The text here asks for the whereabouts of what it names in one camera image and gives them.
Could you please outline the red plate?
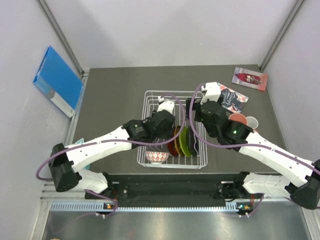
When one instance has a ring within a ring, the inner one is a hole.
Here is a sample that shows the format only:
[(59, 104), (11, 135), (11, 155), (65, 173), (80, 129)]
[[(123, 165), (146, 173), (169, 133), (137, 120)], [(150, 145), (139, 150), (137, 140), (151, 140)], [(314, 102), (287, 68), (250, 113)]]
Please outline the red plate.
[(169, 153), (173, 156), (173, 157), (178, 157), (179, 153), (175, 148), (175, 140), (172, 140), (171, 142), (169, 142), (167, 144), (167, 149), (169, 151)]

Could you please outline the black plate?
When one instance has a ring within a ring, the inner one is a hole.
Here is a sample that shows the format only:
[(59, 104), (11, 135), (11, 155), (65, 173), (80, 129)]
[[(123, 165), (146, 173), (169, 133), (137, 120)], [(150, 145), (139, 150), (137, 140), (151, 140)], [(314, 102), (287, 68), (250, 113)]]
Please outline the black plate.
[(189, 126), (187, 128), (186, 142), (187, 142), (188, 150), (190, 151), (191, 155), (193, 157), (197, 157), (198, 154), (199, 154), (198, 153), (198, 151), (199, 151), (199, 142), (198, 142), (197, 137), (195, 137), (191, 126)]

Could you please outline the white wire dish rack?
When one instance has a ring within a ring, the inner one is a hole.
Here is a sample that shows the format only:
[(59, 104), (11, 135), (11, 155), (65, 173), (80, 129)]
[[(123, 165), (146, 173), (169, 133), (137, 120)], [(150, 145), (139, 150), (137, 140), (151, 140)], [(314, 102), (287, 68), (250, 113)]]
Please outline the white wire dish rack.
[[(143, 102), (143, 111), (142, 118), (149, 117), (152, 112), (158, 109), (158, 98), (166, 93), (171, 93), (176, 96), (182, 103), (183, 108), (186, 107), (186, 100), (191, 98), (194, 94), (193, 91), (162, 91), (162, 90), (147, 90), (144, 93), (144, 102)], [(175, 116), (175, 126), (181, 126), (182, 124), (182, 110), (180, 109), (179, 103), (175, 99), (171, 99), (170, 96), (165, 95), (165, 98), (170, 101), (175, 102), (175, 107), (173, 109), (173, 114)], [(193, 126), (195, 127), (197, 133), (201, 138), (207, 140), (207, 131), (202, 123), (193, 121)], [(196, 153), (197, 156), (186, 156), (179, 155), (176, 150), (177, 144), (180, 143), (179, 137), (177, 137), (174, 141), (166, 144), (166, 145), (158, 145), (158, 146), (143, 146), (138, 149), (137, 153), (137, 163), (148, 168), (171, 168), (171, 169), (201, 169), (208, 164), (208, 150), (207, 145), (196, 139)], [(167, 160), (154, 162), (150, 160), (154, 160), (153, 157), (148, 157), (147, 152), (160, 152), (167, 153)]]

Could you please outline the pink plastic cup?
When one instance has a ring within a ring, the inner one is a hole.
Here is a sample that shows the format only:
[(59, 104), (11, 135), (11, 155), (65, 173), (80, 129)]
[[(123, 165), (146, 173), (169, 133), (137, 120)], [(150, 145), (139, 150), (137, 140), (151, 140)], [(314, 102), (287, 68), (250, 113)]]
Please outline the pink plastic cup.
[(240, 122), (240, 123), (245, 124), (245, 125), (248, 124), (247, 118), (241, 113), (232, 113), (228, 117), (228, 119), (231, 120), (231, 121)]

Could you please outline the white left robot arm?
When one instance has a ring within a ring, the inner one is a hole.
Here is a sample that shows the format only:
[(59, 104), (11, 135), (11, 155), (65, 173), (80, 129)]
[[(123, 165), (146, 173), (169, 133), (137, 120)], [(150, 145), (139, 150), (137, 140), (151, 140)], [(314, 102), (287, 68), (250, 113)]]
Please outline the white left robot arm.
[(118, 152), (128, 151), (143, 143), (153, 144), (158, 139), (171, 137), (175, 117), (171, 111), (154, 111), (143, 120), (130, 120), (114, 131), (84, 144), (53, 147), (53, 159), (48, 163), (55, 190), (58, 193), (72, 189), (89, 190), (101, 194), (111, 188), (106, 173), (97, 173), (85, 167)]

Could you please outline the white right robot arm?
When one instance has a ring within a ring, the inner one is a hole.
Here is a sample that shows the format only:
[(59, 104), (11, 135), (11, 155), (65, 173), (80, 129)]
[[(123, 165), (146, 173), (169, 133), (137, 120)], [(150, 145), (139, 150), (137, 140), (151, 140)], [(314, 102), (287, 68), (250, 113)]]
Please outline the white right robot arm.
[(230, 120), (216, 101), (197, 100), (190, 106), (195, 121), (217, 139), (220, 148), (233, 149), (277, 172), (276, 175), (241, 172), (234, 187), (250, 194), (267, 194), (291, 199), (297, 205), (315, 210), (320, 201), (320, 162), (298, 157), (263, 138), (244, 123)]

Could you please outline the teal object behind arm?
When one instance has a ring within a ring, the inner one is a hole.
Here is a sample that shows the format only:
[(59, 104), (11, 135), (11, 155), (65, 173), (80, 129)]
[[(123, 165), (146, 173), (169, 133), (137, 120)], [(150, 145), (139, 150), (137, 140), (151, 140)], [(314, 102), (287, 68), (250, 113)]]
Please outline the teal object behind arm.
[[(81, 144), (83, 144), (84, 142), (85, 142), (84, 138), (80, 138), (79, 140), (77, 140), (77, 141), (75, 142), (75, 144), (76, 144), (76, 145), (81, 145)], [(84, 169), (85, 169), (85, 170), (90, 170), (90, 167), (91, 167), (91, 165), (88, 164), (88, 165), (86, 165), (86, 166), (84, 167)]]

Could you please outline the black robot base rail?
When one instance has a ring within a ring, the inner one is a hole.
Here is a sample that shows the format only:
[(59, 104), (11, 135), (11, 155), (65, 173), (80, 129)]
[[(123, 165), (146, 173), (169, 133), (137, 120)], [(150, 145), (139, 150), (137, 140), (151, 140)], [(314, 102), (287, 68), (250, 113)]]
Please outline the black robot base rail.
[(242, 186), (244, 174), (107, 174), (107, 187), (101, 193), (87, 190), (86, 199), (109, 197), (120, 202), (174, 197), (202, 196), (205, 200), (248, 199)]

